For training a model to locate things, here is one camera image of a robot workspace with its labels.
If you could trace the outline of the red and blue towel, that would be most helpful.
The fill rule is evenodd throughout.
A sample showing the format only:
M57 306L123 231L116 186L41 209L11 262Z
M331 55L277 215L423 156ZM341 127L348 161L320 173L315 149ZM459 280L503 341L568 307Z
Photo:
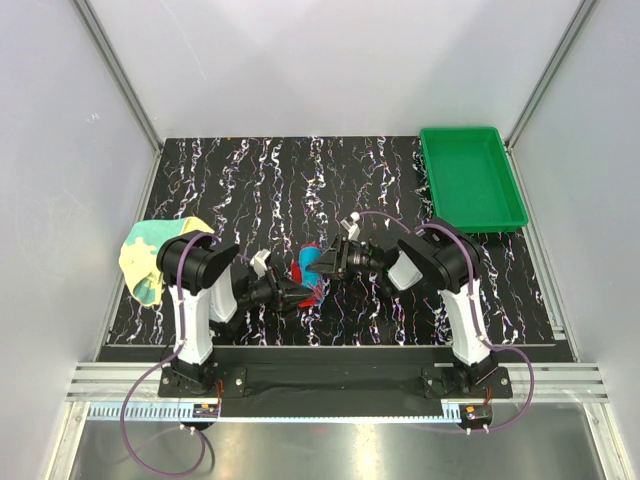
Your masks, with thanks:
M298 254L298 258L291 264L293 280L313 291L313 296L303 301L299 308L310 308L318 305L324 296L324 281L320 274L312 272L308 267L322 255L322 250L317 243L304 244Z

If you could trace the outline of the yellow and green towel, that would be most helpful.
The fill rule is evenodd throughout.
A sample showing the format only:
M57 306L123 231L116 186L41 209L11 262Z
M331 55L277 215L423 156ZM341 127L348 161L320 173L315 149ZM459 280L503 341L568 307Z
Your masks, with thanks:
M119 267L132 297L143 307L158 305L163 293L163 274L156 265L162 245L193 231L213 233L197 217L143 220L131 228L121 246Z

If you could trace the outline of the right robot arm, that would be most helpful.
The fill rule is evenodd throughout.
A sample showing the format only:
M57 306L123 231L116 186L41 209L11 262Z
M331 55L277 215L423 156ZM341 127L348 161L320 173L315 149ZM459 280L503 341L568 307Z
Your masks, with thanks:
M460 393L476 396L486 389L497 369L478 299L481 248L475 240L436 218L417 231L392 237L358 238L355 220L342 222L347 235L335 237L331 246L304 269L332 280L357 273L373 274L383 293L396 296L425 281L444 303L452 335L453 366L430 377L422 374L425 395L444 399Z

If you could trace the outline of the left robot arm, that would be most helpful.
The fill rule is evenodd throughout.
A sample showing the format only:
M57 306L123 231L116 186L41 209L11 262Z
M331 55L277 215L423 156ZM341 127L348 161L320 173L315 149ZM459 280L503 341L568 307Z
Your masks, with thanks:
M239 246L212 245L212 235L193 231L167 240L156 266L171 295L176 324L173 353L162 361L161 384L190 395L204 396L221 386L214 361L211 331L231 330L245 311L263 306L275 312L296 309L315 292L281 272L271 252L263 249L240 275L232 273Z

